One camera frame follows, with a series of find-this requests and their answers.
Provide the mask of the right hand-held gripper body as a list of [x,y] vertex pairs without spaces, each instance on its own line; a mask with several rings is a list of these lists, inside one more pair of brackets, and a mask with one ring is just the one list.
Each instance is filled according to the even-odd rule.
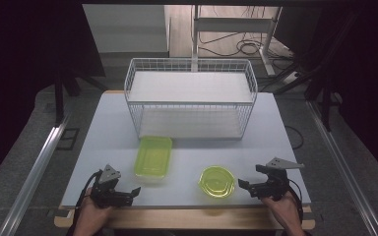
[[258,199],[273,197],[276,201],[279,201],[290,188],[286,171],[304,167],[303,164],[278,157],[274,157],[264,166],[271,169],[268,175],[265,174],[268,179],[264,183],[250,185],[250,196]]

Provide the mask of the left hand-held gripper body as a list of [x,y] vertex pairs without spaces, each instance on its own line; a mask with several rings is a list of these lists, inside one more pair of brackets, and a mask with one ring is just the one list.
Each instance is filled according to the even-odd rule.
[[93,175],[91,199],[101,208],[105,207],[130,207],[133,203],[133,194],[117,192],[116,185],[121,174],[109,164],[99,169]]

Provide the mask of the green round plastic container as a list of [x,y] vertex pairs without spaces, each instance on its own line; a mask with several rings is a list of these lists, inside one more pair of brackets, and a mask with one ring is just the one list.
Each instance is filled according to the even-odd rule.
[[222,166],[213,165],[202,171],[198,186],[206,195],[223,199],[233,193],[235,180],[229,170]]

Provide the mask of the green rectangular plastic container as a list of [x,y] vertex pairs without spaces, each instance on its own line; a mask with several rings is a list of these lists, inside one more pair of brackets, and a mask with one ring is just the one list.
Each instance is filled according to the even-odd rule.
[[171,150],[171,138],[142,137],[134,164],[135,175],[163,178],[168,172]]

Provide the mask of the white wire shelf rack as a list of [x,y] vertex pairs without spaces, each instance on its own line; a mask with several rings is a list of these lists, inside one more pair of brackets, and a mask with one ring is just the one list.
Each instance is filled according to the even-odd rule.
[[135,58],[124,83],[140,138],[241,139],[257,92],[246,59]]

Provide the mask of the person's left hand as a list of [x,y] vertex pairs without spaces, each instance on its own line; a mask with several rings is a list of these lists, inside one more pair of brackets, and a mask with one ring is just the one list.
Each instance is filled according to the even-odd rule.
[[113,208],[99,208],[97,204],[89,197],[84,198],[81,204],[81,212],[77,219],[76,228],[98,230],[108,220]]

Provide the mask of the person's right hand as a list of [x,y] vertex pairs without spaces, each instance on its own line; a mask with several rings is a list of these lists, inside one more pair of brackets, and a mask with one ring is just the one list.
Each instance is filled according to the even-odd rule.
[[274,218],[284,230],[302,229],[296,209],[296,201],[290,192],[285,193],[279,201],[274,201],[272,197],[268,197],[262,198],[261,202],[270,209]]

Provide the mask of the black metal stand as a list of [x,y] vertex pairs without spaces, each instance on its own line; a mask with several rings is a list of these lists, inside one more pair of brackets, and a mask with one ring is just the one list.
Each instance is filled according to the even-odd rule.
[[327,50],[324,56],[318,60],[318,65],[313,70],[301,74],[293,82],[273,91],[274,95],[280,95],[304,84],[305,82],[310,82],[304,93],[304,97],[306,100],[315,100],[319,94],[322,94],[322,101],[320,103],[320,121],[328,132],[331,131],[330,107],[332,104],[331,94],[333,78],[331,67],[335,61],[335,56],[340,51],[348,32],[358,17],[358,14],[359,12],[357,10],[349,10],[344,15],[341,25],[329,35],[329,38],[331,38],[332,41],[325,42]]
[[87,75],[79,69],[72,68],[61,61],[57,63],[57,70],[54,76],[54,98],[55,98],[55,127],[60,127],[63,120],[67,117],[67,111],[64,107],[64,90],[71,96],[78,96],[80,94],[80,87],[76,81],[77,78],[82,79],[91,86],[107,91],[108,87]]

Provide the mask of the white power strip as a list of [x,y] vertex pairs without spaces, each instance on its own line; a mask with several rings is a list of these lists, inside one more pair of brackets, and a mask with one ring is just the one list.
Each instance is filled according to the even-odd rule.
[[299,76],[300,76],[300,74],[298,72],[292,72],[285,79],[283,79],[283,83],[284,84],[290,84],[293,81],[295,81]]

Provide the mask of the dark curtain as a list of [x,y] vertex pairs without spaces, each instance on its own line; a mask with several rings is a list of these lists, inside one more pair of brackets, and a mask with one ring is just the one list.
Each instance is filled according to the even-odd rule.
[[378,0],[357,0],[357,18],[329,64],[341,114],[378,160]]
[[0,0],[0,164],[57,79],[105,75],[83,0]]

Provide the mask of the white cabinet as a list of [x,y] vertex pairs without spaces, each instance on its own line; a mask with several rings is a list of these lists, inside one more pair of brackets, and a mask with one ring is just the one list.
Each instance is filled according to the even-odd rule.
[[164,5],[83,4],[99,53],[169,51]]

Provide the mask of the aluminium rail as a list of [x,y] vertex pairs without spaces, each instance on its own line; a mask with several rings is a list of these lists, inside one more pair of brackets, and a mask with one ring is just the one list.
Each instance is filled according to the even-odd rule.
[[321,120],[322,115],[318,110],[317,105],[312,101],[306,101],[306,105],[309,108],[317,129],[319,130],[323,141],[346,184],[346,188],[356,205],[365,227],[371,236],[378,236],[378,217],[375,214],[371,203],[368,201],[357,183],[332,133],[323,124]]
[[70,117],[71,112],[66,111],[61,121],[50,130],[26,181],[0,227],[0,236],[15,236]]

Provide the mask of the white metal desk frame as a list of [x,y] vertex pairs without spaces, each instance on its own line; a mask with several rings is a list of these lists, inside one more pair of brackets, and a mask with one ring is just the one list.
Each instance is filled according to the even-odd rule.
[[191,57],[193,59],[198,58],[200,32],[264,33],[266,38],[259,46],[258,51],[267,75],[270,77],[276,75],[269,59],[269,48],[280,17],[281,7],[276,7],[270,18],[202,17],[200,14],[201,8],[201,5],[194,5],[191,51]]

